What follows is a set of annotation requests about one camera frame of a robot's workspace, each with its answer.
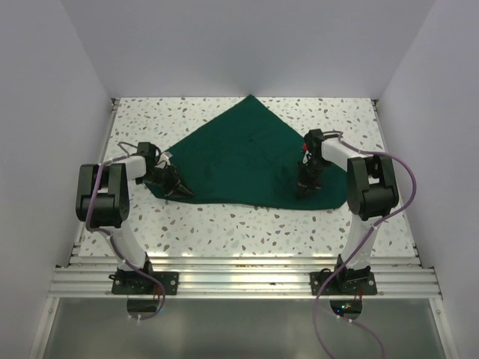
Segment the green surgical drape cloth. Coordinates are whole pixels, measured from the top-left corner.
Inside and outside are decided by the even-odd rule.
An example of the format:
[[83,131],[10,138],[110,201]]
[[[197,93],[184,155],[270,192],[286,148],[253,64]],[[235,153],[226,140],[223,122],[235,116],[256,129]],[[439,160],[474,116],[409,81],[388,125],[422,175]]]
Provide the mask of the green surgical drape cloth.
[[169,148],[193,195],[184,203],[233,203],[277,209],[329,210],[347,200],[347,174],[335,165],[322,186],[296,196],[303,137],[254,96],[213,118]]

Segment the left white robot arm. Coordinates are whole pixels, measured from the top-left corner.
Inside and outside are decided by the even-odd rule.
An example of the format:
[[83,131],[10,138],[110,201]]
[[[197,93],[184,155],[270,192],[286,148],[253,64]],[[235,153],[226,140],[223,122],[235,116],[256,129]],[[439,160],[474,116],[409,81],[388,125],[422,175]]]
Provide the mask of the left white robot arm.
[[155,144],[140,142],[133,154],[85,164],[79,168],[76,216],[91,233],[109,243],[117,259],[118,280],[129,279],[136,292],[145,294],[155,286],[150,259],[129,224],[129,184],[156,185],[167,198],[190,198],[193,192],[183,181],[171,154]]

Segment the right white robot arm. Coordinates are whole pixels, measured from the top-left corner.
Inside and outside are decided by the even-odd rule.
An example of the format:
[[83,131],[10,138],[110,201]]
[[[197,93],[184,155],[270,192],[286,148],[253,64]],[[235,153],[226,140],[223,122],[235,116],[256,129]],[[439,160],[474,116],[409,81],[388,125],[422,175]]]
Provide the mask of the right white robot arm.
[[384,153],[354,150],[341,133],[313,129],[304,136],[304,157],[298,164],[299,199],[322,188],[326,167],[336,165],[347,174],[347,205],[353,214],[350,233],[338,256],[333,284],[351,293],[367,280],[378,221],[398,205],[399,193],[392,158]]

